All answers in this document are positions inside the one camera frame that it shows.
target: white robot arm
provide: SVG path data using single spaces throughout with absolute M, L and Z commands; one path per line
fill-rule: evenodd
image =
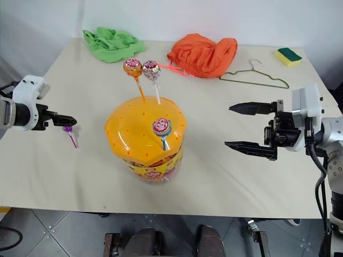
M 343 117 L 322 118 L 321 101 L 317 85 L 308 85 L 292 92 L 292 112 L 284 112 L 283 101 L 272 103 L 240 103 L 229 109 L 241 114 L 270 114 L 275 117 L 264 130 L 263 147 L 257 143 L 225 142 L 228 147 L 244 154 L 266 157 L 275 161 L 278 147 L 297 152 L 306 147 L 314 163 L 321 171 L 316 183 L 316 201 L 323 218 L 325 234 L 319 256 L 336 257 L 343 254 Z M 324 158 L 321 164 L 318 157 Z M 332 191 L 330 226 L 327 226 L 327 210 L 324 180 L 329 179 Z M 322 187 L 323 206 L 319 199 Z
M 47 120 L 55 126 L 73 126 L 77 121 L 71 116 L 59 115 L 48 110 L 46 105 L 37 104 L 50 90 L 43 77 L 25 76 L 14 88 L 13 93 L 0 90 L 0 139 L 11 127 L 18 130 L 45 130 Z

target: lollipop stick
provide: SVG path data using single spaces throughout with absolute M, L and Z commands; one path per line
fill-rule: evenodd
M 166 150 L 166 141 L 162 139 L 162 142 L 163 142 L 163 151 Z
M 156 93 L 157 102 L 158 102 L 158 104 L 161 104 L 159 89 L 158 89 L 156 81 L 154 81 L 154 87 L 155 87 L 155 93 Z
M 166 141 L 166 150 L 170 150 L 168 142 Z
M 143 100 L 145 101 L 145 96 L 144 96 L 143 90 L 142 90 L 142 88 L 141 88 L 141 86 L 140 86 L 139 79 L 138 79 L 138 78 L 135 78 L 135 81 L 136 81 L 137 86 L 138 86 L 138 89 L 139 89 L 139 91 L 140 91 L 141 98 L 143 98 Z
M 73 144 L 74 144 L 75 148 L 77 148 L 77 145 L 76 145 L 76 143 L 75 143 L 75 141 L 74 141 L 74 139 L 73 139 L 72 135 L 69 135 L 69 137 L 70 137 L 71 141 L 73 142 Z

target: white wall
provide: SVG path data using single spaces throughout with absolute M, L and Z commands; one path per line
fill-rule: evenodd
M 197 32 L 304 47 L 333 88 L 343 81 L 342 10 L 342 0 L 0 0 L 0 56 L 22 75 L 44 75 L 81 29 L 105 26 L 161 41 Z

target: white tabletop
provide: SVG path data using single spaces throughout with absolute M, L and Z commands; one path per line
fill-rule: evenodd
M 142 62 L 168 64 L 173 43 L 146 42 Z M 299 66 L 287 68 L 275 49 L 239 47 L 230 71 L 255 68 L 289 82 L 291 89 L 316 82 L 324 97 L 325 116 L 341 113 L 301 49 Z M 310 157 L 279 149 L 278 160 L 231 150 L 224 141 L 263 144 L 264 127 L 272 115 L 245 116 L 228 111 L 235 103 L 285 100 L 291 90 L 239 84 L 219 79 L 182 77 L 163 70 L 160 94 L 173 100 L 188 121 L 185 153 L 177 176 L 163 185 L 141 182 L 110 150 L 103 131 L 111 112 L 136 97 L 134 80 L 122 62 L 97 60 L 81 39 L 72 40 L 45 76 L 51 90 L 41 101 L 49 110 L 77 119 L 79 148 L 74 149 L 60 127 L 45 132 L 9 130 L 0 143 L 0 205 L 25 208 L 116 213 L 156 213 L 273 218 L 319 218 L 314 187 L 320 172 Z M 263 82 L 246 74 L 243 79 Z M 141 78 L 146 95 L 154 94 Z M 327 190 L 328 203 L 331 193 Z

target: gray floor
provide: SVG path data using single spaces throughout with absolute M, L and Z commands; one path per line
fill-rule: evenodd
M 0 256 L 102 257 L 105 233 L 120 232 L 125 243 L 140 228 L 153 226 L 165 236 L 165 254 L 191 257 L 200 224 L 218 230 L 227 257 L 260 257 L 258 245 L 240 218 L 151 214 L 111 214 L 101 218 L 87 213 L 30 209 L 12 209 L 1 221 L 1 226 L 20 230 L 24 238 L 20 245 Z M 318 256 L 320 220 L 302 220 L 298 227 L 289 227 L 284 221 L 260 222 L 258 226 L 267 232 L 272 257 Z M 0 230 L 0 247 L 15 240 L 15 235 Z

